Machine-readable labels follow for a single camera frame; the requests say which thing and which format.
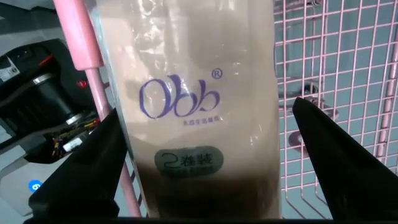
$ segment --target pink rod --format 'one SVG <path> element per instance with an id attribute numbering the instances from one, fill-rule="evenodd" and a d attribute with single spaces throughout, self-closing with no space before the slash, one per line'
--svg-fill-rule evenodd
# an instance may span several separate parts
<path id="1" fill-rule="evenodd" d="M 306 39 L 306 34 L 307 34 L 307 1 L 303 1 L 301 2 L 301 5 L 304 7 L 304 19 L 303 19 L 303 62 L 302 62 L 302 79 L 305 78 L 305 52 L 306 52 L 306 43 L 305 43 L 305 39 Z M 304 85 L 305 82 L 302 81 L 302 89 L 301 89 L 301 97 L 304 98 Z M 300 170 L 301 173 L 303 173 L 304 171 L 304 163 L 303 163 L 303 158 L 304 158 L 304 141 L 301 141 L 301 163 L 300 163 Z M 303 175 L 300 176 L 300 183 L 301 186 L 303 185 Z M 303 188 L 300 189 L 300 194 L 303 197 L 304 193 L 303 193 Z"/>
<path id="2" fill-rule="evenodd" d="M 379 20 L 379 9 L 380 9 L 380 0 L 377 0 L 376 15 L 375 15 L 375 21 L 374 21 L 375 25 L 377 24 L 377 22 Z M 371 53 L 370 53 L 370 57 L 369 57 L 369 66 L 372 66 L 372 62 L 373 62 L 373 56 L 374 56 L 373 52 L 374 52 L 375 43 L 376 43 L 376 31 L 377 31 L 377 28 L 376 28 L 376 26 L 374 26 L 373 27 L 373 35 L 372 35 Z M 366 81 L 366 89 L 365 89 L 365 105 L 364 105 L 364 109 L 363 109 L 364 117 L 366 116 L 366 112 L 368 111 L 368 102 L 369 102 L 368 99 L 369 99 L 369 87 L 370 87 L 370 82 L 371 82 L 371 75 L 372 75 L 372 70 L 369 69 L 368 70 L 368 79 Z M 365 121 L 366 121 L 365 119 L 362 120 L 362 128 L 361 128 L 362 135 L 361 135 L 361 140 L 360 140 L 361 145 L 363 144 L 363 141 L 364 141 Z"/>
<path id="3" fill-rule="evenodd" d="M 398 40 L 398 29 L 396 29 L 395 41 Z M 394 44 L 393 50 L 392 50 L 392 55 L 391 55 L 391 62 L 393 64 L 391 65 L 390 68 L 390 73 L 389 73 L 389 80 L 392 80 L 391 82 L 387 83 L 387 91 L 386 91 L 386 97 L 394 96 L 394 86 L 395 86 L 395 79 L 396 79 L 396 73 L 397 73 L 397 68 L 398 68 L 398 44 Z M 389 117 L 390 117 L 390 112 L 393 110 L 392 108 L 392 101 L 393 99 L 386 99 L 384 100 L 384 108 L 383 108 L 383 117 L 381 118 L 381 129 L 386 129 L 389 126 Z M 379 143 L 385 143 L 387 139 L 387 130 L 383 130 L 380 132 L 379 135 Z M 383 156 L 384 154 L 384 147 L 385 144 L 380 144 L 377 147 L 377 155 L 378 156 Z"/>
<path id="4" fill-rule="evenodd" d="M 398 94 L 398 88 L 396 88 L 396 90 L 395 90 L 395 94 L 394 94 L 394 99 L 393 99 L 393 102 L 392 102 L 392 108 L 395 108 L 395 106 L 396 106 L 396 102 L 397 102 L 397 94 Z M 385 156 L 384 156 L 384 165 L 385 166 L 387 166 L 387 160 L 388 160 L 388 157 L 389 156 L 391 156 L 391 155 L 389 155 L 389 149 L 390 149 L 390 146 L 391 145 L 389 145 L 389 143 L 390 143 L 390 140 L 391 140 L 391 132 L 392 132 L 392 121 L 394 120 L 394 113 L 391 113 L 391 118 L 390 118 L 390 123 L 389 123 L 389 126 L 388 126 L 388 137 L 387 137 L 387 147 L 386 147 L 386 152 L 385 152 Z"/>
<path id="5" fill-rule="evenodd" d="M 340 24 L 338 29 L 338 41 L 337 41 L 337 63 L 336 63 L 336 80 L 335 80 L 335 97 L 333 100 L 333 120 L 336 121 L 336 102 L 337 102 L 337 89 L 338 89 L 338 71 L 340 69 L 340 55 L 341 55 L 341 31 L 343 30 L 343 10 L 344 0 L 341 0 L 341 13 L 340 13 Z"/>
<path id="6" fill-rule="evenodd" d="M 53 1 L 73 64 L 77 70 L 86 71 L 99 118 L 103 120 L 109 114 L 110 107 L 98 71 L 98 68 L 103 66 L 101 52 L 85 4 L 82 0 Z M 121 185 L 131 215 L 140 217 L 141 213 L 126 162 L 121 171 Z"/>
<path id="7" fill-rule="evenodd" d="M 286 6 L 286 0 L 283 0 L 283 26 L 284 26 L 284 30 L 283 30 L 283 41 L 284 41 L 284 44 L 283 44 L 283 48 L 284 48 L 284 54 L 283 54 L 283 58 L 284 58 L 284 62 L 286 62 L 286 44 L 285 44 L 285 41 L 286 41 L 286 8 L 285 8 L 285 6 Z M 284 63 L 284 90 L 286 90 L 286 80 L 287 80 L 287 77 L 286 77 L 286 70 L 287 70 L 287 68 L 286 68 L 286 63 Z M 284 101 L 286 102 L 286 91 L 284 91 Z M 287 105 L 286 105 L 286 103 L 284 103 L 284 131 L 286 131 L 287 130 Z M 286 150 L 286 146 L 287 146 L 287 136 L 285 135 L 284 136 L 284 142 L 285 142 L 285 144 L 284 144 L 284 148 L 285 148 L 285 150 Z M 285 161 L 287 161 L 287 152 L 285 151 Z M 287 165 L 285 164 L 285 177 L 287 177 Z M 302 218 L 305 218 L 296 208 L 295 208 L 295 206 L 289 201 L 289 197 L 288 197 L 288 192 L 286 192 L 286 194 L 285 194 L 285 199 L 286 199 L 286 202 L 294 209 L 294 211 L 295 212 L 297 212 L 297 214 L 299 214 Z"/>
<path id="8" fill-rule="evenodd" d="M 98 71 L 97 68 L 87 69 L 86 75 L 99 118 L 100 120 L 104 120 L 110 112 L 110 107 L 106 99 L 106 93 L 103 88 L 100 71 Z"/>

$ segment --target red light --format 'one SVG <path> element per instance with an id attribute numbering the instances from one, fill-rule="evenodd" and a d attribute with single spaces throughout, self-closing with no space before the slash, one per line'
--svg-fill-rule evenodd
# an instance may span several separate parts
<path id="1" fill-rule="evenodd" d="M 87 87 L 87 81 L 86 80 L 79 80 L 77 81 L 77 86 L 81 89 L 84 89 Z"/>
<path id="2" fill-rule="evenodd" d="M 51 60 L 53 58 L 53 55 L 49 55 L 48 57 L 46 57 L 43 61 L 41 61 L 39 63 L 39 66 L 43 66 L 44 64 L 46 64 L 49 60 Z"/>

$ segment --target ziplock bag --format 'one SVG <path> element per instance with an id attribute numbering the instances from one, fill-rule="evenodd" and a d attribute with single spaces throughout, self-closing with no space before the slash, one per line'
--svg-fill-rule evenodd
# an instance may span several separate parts
<path id="1" fill-rule="evenodd" d="M 97 0 L 94 14 L 150 217 L 280 218 L 273 2 Z"/>

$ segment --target pink pole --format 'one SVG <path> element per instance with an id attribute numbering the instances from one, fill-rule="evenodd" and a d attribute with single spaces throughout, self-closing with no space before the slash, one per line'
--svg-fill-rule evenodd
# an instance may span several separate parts
<path id="1" fill-rule="evenodd" d="M 110 107 L 106 98 L 104 84 L 98 71 L 98 68 L 103 66 L 103 61 L 84 2 L 81 0 L 53 1 L 67 40 L 73 64 L 77 70 L 86 71 L 99 118 L 104 120 L 109 114 Z M 133 217 L 140 217 L 139 205 L 132 187 L 126 162 L 123 164 L 120 181 L 131 215 Z"/>
<path id="2" fill-rule="evenodd" d="M 394 34 L 394 40 L 395 41 L 398 40 L 398 29 L 396 30 L 396 32 Z M 386 143 L 387 143 L 386 142 L 387 129 L 389 129 L 389 132 L 391 132 L 391 127 L 389 127 L 389 118 L 390 118 L 390 113 L 394 110 L 392 107 L 392 102 L 394 99 L 392 99 L 390 97 L 394 96 L 394 86 L 396 85 L 395 79 L 396 79 L 396 74 L 397 74 L 397 70 L 398 70 L 398 64 L 397 64 L 397 62 L 398 62 L 398 44 L 394 44 L 394 46 L 393 46 L 391 62 L 393 62 L 394 64 L 391 65 L 389 76 L 388 76 L 388 80 L 390 80 L 390 82 L 387 82 L 387 90 L 386 90 L 386 98 L 387 99 L 384 100 L 384 107 L 383 107 L 384 115 L 381 118 L 382 131 L 380 132 L 379 139 L 378 139 L 378 142 L 382 143 L 382 144 L 379 144 L 377 146 L 377 156 L 379 156 L 379 157 L 383 156 L 384 151 L 385 151 L 385 147 L 386 147 Z"/>

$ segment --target black object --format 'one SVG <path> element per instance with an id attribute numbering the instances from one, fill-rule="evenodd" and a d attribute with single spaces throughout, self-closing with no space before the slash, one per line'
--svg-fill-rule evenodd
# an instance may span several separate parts
<path id="1" fill-rule="evenodd" d="M 30 197 L 35 218 L 116 217 L 113 200 L 127 146 L 116 110 Z"/>
<path id="2" fill-rule="evenodd" d="M 311 102 L 293 114 L 333 219 L 398 221 L 398 177 Z"/>
<path id="3" fill-rule="evenodd" d="M 319 90 L 316 85 L 312 85 L 312 88 L 311 88 L 311 84 L 306 84 L 304 86 L 304 94 L 306 94 L 306 95 L 309 95 L 312 93 L 318 93 L 318 92 L 319 92 Z"/>
<path id="4" fill-rule="evenodd" d="M 0 118 L 12 136 L 0 150 L 93 110 L 86 76 L 74 68 L 61 40 L 24 45 L 0 57 Z"/>
<path id="5" fill-rule="evenodd" d="M 311 102 L 297 98 L 293 105 L 293 114 L 334 220 L 263 220 L 252 223 L 396 222 L 398 177 Z M 31 196 L 29 205 L 34 211 L 34 217 L 27 220 L 26 224 L 208 222 L 208 220 L 116 218 L 112 196 L 123 163 L 120 158 L 126 155 L 126 145 L 116 112 L 113 111 L 95 132 L 77 152 L 72 154 L 73 157 L 68 158 Z M 107 182 L 99 182 L 108 176 Z M 108 183 L 108 188 L 100 188 L 99 185 L 102 183 Z M 99 198 L 104 198 L 100 206 L 98 206 Z M 83 209 L 80 204 L 86 207 L 84 212 L 79 213 L 78 211 Z M 234 220 L 219 223 L 247 222 Z"/>

